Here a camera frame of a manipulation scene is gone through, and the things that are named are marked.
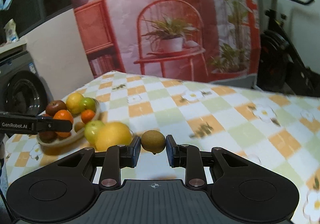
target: flower pattern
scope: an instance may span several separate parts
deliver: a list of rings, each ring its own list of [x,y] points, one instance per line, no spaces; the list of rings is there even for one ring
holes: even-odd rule
[[[311,190],[307,194],[307,201],[303,206],[303,215],[310,223],[319,223],[320,220],[320,191]]]
[[[42,151],[39,144],[35,144],[32,151],[29,153],[30,157],[34,160],[39,160],[39,155],[41,154],[42,154]]]
[[[309,122],[313,122],[314,116],[311,114],[308,110],[302,110],[301,116],[305,119],[307,119]]]
[[[203,98],[201,91],[187,91],[183,96],[183,99],[186,99],[189,102],[196,101],[200,98]]]
[[[274,123],[277,126],[280,126],[275,112],[272,110],[271,107],[268,106],[256,106],[256,107],[249,107],[252,113],[260,118],[265,123]]]
[[[257,155],[244,155],[243,158],[245,158],[255,164],[261,165],[261,160]]]
[[[133,95],[127,98],[129,104],[138,103],[140,100],[142,100],[142,97],[140,95]]]

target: washing machine door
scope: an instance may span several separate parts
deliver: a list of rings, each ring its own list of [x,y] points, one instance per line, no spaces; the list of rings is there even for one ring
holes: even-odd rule
[[[29,71],[16,73],[5,91],[5,110],[25,115],[38,115],[48,99],[41,80]]]

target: fruit bowl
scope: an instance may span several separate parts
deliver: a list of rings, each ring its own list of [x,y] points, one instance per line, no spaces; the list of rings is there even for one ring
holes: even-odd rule
[[[94,101],[96,103],[96,114],[95,114],[94,118],[92,119],[92,121],[98,120],[99,116],[100,116],[100,112],[101,112],[99,101],[96,99],[94,99]],[[77,133],[74,130],[75,124],[78,122],[81,122],[81,114],[74,116],[73,120],[74,120],[74,122],[73,122],[73,128],[71,130],[71,136],[64,138],[64,139],[58,137],[53,142],[46,143],[40,139],[39,135],[37,135],[36,139],[37,139],[38,143],[44,147],[62,147],[62,146],[66,146],[66,145],[69,145],[69,144],[77,141],[78,139],[80,139],[81,137],[84,136],[84,128],[80,129]]]

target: green apple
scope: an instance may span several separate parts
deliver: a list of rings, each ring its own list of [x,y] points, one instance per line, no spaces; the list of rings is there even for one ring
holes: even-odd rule
[[[92,111],[96,111],[96,102],[94,101],[94,99],[90,98],[90,97],[85,97],[80,101],[80,110],[81,112],[86,110],[86,109],[90,109]]]
[[[84,137],[90,144],[95,145],[98,133],[104,126],[104,122],[100,120],[88,122],[84,128]]]

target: red apple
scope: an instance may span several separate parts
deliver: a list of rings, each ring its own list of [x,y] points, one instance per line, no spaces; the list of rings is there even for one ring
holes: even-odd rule
[[[49,116],[54,116],[59,110],[67,110],[67,106],[62,100],[54,100],[47,105],[45,112]]]
[[[57,134],[52,131],[40,132],[39,137],[44,143],[51,143],[57,138]]]

